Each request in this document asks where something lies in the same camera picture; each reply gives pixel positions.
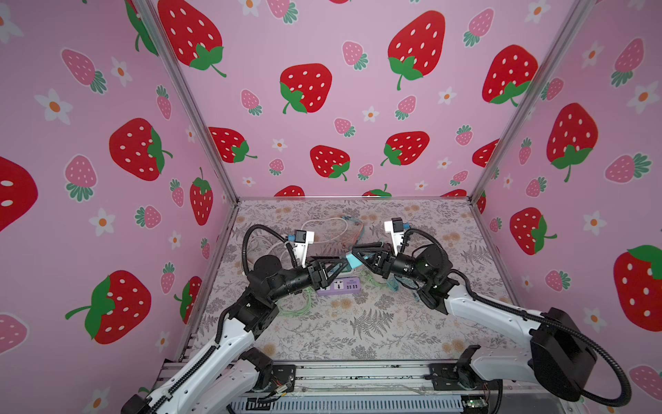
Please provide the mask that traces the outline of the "teal charger plug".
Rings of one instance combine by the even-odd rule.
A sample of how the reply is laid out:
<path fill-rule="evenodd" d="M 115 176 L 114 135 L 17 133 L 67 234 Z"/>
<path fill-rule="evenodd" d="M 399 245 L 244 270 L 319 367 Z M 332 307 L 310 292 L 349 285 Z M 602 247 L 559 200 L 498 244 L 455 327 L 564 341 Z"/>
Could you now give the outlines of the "teal charger plug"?
<path fill-rule="evenodd" d="M 348 253 L 346 254 L 346 260 L 348 261 L 348 267 L 350 267 L 351 269 L 357 269 L 358 267 L 365 265 L 367 256 Z"/>

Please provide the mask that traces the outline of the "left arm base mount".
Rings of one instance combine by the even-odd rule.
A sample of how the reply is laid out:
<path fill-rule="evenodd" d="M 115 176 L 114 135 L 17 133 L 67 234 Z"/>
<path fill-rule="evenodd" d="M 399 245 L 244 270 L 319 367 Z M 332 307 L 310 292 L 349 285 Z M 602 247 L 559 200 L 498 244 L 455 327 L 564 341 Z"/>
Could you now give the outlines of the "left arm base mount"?
<path fill-rule="evenodd" d="M 253 392 L 289 393 L 296 384 L 297 366 L 295 364 L 277 363 L 257 348 L 243 352 L 238 362 L 248 362 L 253 371 L 258 374 Z"/>

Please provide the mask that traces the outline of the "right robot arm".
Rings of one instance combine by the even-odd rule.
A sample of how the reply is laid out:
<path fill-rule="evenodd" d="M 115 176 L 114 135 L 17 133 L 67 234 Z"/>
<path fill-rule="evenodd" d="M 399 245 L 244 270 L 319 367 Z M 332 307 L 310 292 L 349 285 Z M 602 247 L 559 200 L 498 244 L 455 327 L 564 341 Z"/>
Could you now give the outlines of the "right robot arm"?
<path fill-rule="evenodd" d="M 448 253 L 430 234 L 420 229 L 398 233 L 401 243 L 368 243 L 353 246 L 347 255 L 386 279 L 405 278 L 417 285 L 417 294 L 430 310 L 462 317 L 510 338 L 524 350 L 522 356 L 498 357 L 479 346 L 460 358 L 459 374 L 468 381 L 524 381 L 536 383 L 561 400 L 581 398 L 600 405 L 623 407 L 632 398 L 629 378 L 618 362 L 583 334 L 572 318 L 556 308 L 548 312 L 508 305 L 476 293 L 469 278 L 454 268 Z M 615 398 L 586 390 L 593 368 L 603 359 L 620 385 Z"/>

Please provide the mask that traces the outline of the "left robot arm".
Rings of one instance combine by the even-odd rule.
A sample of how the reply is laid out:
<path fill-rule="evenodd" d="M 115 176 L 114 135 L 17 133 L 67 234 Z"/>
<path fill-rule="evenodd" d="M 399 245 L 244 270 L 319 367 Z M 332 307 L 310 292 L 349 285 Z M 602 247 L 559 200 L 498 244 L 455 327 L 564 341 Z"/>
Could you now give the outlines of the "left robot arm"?
<path fill-rule="evenodd" d="M 254 265 L 248 264 L 248 243 L 257 230 L 285 244 L 292 261 L 290 269 L 283 268 L 274 255 L 264 255 Z M 262 224 L 251 226 L 241 247 L 241 263 L 249 285 L 222 312 L 215 336 L 165 385 L 145 398 L 132 396 L 122 412 L 224 413 L 239 396 L 269 386 L 272 359 L 253 345 L 279 314 L 279 300 L 308 287 L 327 288 L 345 268 L 361 264 L 353 254 L 319 256 L 307 262 L 305 256 L 313 240 L 303 230 L 282 236 Z"/>

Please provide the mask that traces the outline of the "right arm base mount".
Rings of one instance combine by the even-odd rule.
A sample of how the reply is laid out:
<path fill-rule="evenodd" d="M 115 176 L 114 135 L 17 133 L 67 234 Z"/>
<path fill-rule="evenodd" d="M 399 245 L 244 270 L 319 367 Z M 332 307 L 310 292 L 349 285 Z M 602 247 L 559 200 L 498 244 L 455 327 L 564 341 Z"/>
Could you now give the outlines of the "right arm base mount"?
<path fill-rule="evenodd" d="M 479 345 L 471 345 L 455 362 L 429 364 L 424 379 L 431 381 L 436 391 L 497 391 L 498 381 L 481 379 L 471 368 L 472 357 L 478 350 Z"/>

